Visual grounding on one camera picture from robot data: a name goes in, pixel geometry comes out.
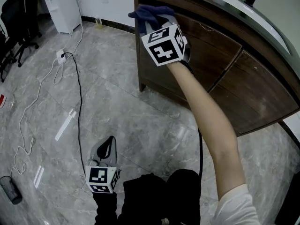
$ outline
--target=marble floor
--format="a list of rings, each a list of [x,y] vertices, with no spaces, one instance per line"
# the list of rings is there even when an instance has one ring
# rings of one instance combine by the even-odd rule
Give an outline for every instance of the marble floor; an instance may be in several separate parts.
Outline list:
[[[135,37],[110,27],[98,29],[84,22],[83,40],[75,59],[80,71],[83,92],[81,144],[86,163],[91,147],[101,138],[117,139],[121,178],[115,188],[117,213],[124,202],[123,181],[142,174],[155,173],[167,179],[179,168],[199,171],[199,138],[191,112],[158,93],[146,89],[140,93],[136,69]],[[56,51],[69,36],[57,33],[51,20],[40,25],[43,36],[37,39],[38,50],[27,49],[23,66],[14,64],[3,84],[13,93],[11,111],[0,114],[0,176],[10,173],[13,156],[22,145],[19,120],[23,110],[38,91],[39,83],[51,69]],[[80,39],[78,27],[66,46],[73,51]],[[12,205],[0,190],[0,224],[87,225],[94,224],[96,204],[86,187],[77,141],[76,117],[58,141],[54,139],[71,109],[79,111],[79,86],[70,59],[58,84],[53,80],[58,64],[43,82],[37,102],[26,112],[22,131],[26,147],[35,138],[32,154],[19,151],[18,168],[13,179],[23,201]],[[299,170],[300,153],[292,139],[274,124],[238,138],[247,183],[262,224],[273,224],[289,188]],[[37,169],[45,168],[38,188],[33,180]],[[201,224],[210,224],[218,204],[212,159],[204,144]]]

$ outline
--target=wooden cabinet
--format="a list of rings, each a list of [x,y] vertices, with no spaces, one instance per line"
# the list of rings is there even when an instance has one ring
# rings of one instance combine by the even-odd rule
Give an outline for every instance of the wooden cabinet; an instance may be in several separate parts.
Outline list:
[[[290,43],[291,55],[284,55],[250,17],[214,0],[135,0],[135,8],[140,3],[174,9],[191,45],[189,65],[195,77],[223,109],[237,135],[299,111],[300,79],[291,64],[299,64],[300,58]],[[168,68],[151,60],[138,29],[136,44],[140,91],[149,86],[188,106]]]
[[[281,82],[246,51],[210,95],[239,134],[270,124],[298,108]]]
[[[241,45],[221,32],[181,14],[176,14],[183,34],[191,47],[189,62],[195,77],[209,90],[238,54]],[[148,52],[140,46],[140,76],[175,93],[184,95],[166,66],[157,67]]]

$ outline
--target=forearm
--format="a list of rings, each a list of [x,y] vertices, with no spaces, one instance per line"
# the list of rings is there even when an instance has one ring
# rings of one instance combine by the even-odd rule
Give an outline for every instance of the forearm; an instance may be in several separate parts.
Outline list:
[[[218,196],[245,183],[235,132],[228,118],[190,71],[179,62],[168,65],[194,114],[213,158]]]
[[[229,120],[202,85],[179,62],[168,67],[190,105],[211,155],[216,157],[228,149],[237,148],[236,135]]]
[[[93,198],[98,206],[95,225],[116,225],[117,194],[93,193]]]

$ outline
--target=black cable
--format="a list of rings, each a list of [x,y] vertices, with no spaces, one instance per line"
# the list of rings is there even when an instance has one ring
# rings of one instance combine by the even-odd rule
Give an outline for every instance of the black cable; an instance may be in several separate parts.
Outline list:
[[[194,72],[193,72],[192,68],[189,66],[189,64],[186,61],[181,60],[180,63],[182,65],[184,65],[191,72],[192,75],[194,75]]]
[[[203,142],[202,142],[202,134],[200,133],[200,130],[198,129],[199,133],[199,142],[200,142],[200,171],[199,171],[199,177],[200,182],[202,179],[202,171],[203,171]]]
[[[78,84],[79,84],[79,92],[80,92],[80,108],[79,108],[79,114],[78,114],[78,143],[79,143],[79,151],[80,151],[80,159],[81,159],[81,164],[82,164],[82,169],[83,169],[83,173],[85,175],[85,169],[84,169],[84,164],[83,164],[83,155],[82,155],[82,150],[81,150],[81,143],[80,143],[80,114],[81,114],[81,107],[83,105],[83,96],[81,93],[81,84],[80,84],[80,80],[79,80],[79,72],[78,72],[78,68],[77,68],[77,63],[75,61],[75,58],[73,56],[72,53],[70,52],[65,52],[61,55],[61,57],[63,58],[65,56],[65,54],[71,54],[73,61],[75,63],[76,66],[76,72],[77,72],[77,79],[78,79]]]

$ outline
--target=baseboard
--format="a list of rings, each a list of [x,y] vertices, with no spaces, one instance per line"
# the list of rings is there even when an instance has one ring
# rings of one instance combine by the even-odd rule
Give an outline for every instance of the baseboard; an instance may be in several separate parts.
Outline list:
[[[86,22],[90,22],[90,23],[96,23],[96,19],[95,17],[87,17],[87,16],[82,16],[81,17],[83,21]],[[124,25],[122,23],[118,23],[118,22],[113,22],[113,21],[109,21],[109,20],[105,20],[105,19],[101,19],[102,24],[104,26],[108,26],[108,27],[112,27],[112,28],[117,28],[126,32],[130,32],[135,34],[135,28],[128,26],[128,25]]]
[[[284,131],[292,138],[292,140],[295,142],[297,147],[300,149],[300,142],[298,138],[294,135],[294,133],[291,131],[291,129],[286,125],[285,122],[279,121],[278,124],[284,129]]]

